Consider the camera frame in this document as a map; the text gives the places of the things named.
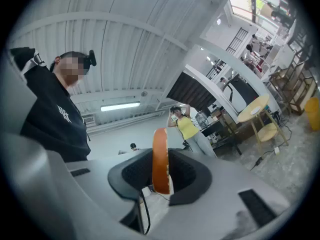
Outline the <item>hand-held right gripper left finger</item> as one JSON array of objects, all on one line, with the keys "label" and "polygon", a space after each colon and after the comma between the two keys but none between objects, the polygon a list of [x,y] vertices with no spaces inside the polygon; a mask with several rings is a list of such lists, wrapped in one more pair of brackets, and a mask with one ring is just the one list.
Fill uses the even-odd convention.
[{"label": "hand-held right gripper left finger", "polygon": [[0,164],[29,222],[51,240],[145,240],[83,191],[61,156],[31,139],[0,135]]}]

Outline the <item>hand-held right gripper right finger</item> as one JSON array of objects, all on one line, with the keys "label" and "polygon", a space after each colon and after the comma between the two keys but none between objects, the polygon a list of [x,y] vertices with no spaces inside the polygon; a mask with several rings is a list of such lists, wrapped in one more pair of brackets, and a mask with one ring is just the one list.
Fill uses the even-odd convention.
[{"label": "hand-held right gripper right finger", "polygon": [[241,165],[173,149],[173,194],[153,240],[237,240],[272,224],[289,207],[279,191]]}]

